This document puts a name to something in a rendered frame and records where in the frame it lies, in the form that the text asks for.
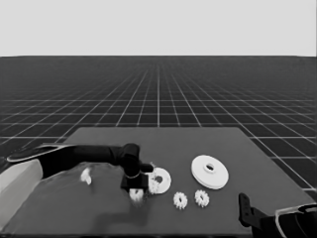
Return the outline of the small white T-shaped piece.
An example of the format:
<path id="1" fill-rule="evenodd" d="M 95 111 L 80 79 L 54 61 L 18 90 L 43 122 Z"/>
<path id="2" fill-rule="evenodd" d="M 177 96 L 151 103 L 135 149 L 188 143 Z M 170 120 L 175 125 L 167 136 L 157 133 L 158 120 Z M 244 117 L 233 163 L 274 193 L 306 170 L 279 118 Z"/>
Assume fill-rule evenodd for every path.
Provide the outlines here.
<path id="1" fill-rule="evenodd" d="M 91 185 L 92 178 L 90 175 L 90 168 L 86 168 L 80 175 L 80 180 L 86 182 L 88 185 Z"/>

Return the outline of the white round carrier with pins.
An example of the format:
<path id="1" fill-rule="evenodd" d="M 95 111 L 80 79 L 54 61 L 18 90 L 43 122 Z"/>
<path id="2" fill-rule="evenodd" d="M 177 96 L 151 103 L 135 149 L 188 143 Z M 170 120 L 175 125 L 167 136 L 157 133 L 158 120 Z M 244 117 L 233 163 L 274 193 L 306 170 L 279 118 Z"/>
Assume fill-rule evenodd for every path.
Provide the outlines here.
<path id="1" fill-rule="evenodd" d="M 158 192 L 156 194 L 167 192 L 171 186 L 171 176 L 165 169 L 155 168 L 152 173 L 148 173 L 148 178 L 149 180 L 154 179 L 159 183 Z"/>

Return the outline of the large thick white disc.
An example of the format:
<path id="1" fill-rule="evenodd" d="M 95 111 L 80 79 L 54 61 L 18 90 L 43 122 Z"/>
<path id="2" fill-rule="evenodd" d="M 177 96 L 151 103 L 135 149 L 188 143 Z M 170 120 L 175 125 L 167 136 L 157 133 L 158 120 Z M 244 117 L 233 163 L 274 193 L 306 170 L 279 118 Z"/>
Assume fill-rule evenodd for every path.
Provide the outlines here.
<path id="1" fill-rule="evenodd" d="M 200 155 L 192 160 L 191 173 L 201 185 L 210 189 L 221 189 L 229 180 L 225 165 L 207 155 Z"/>

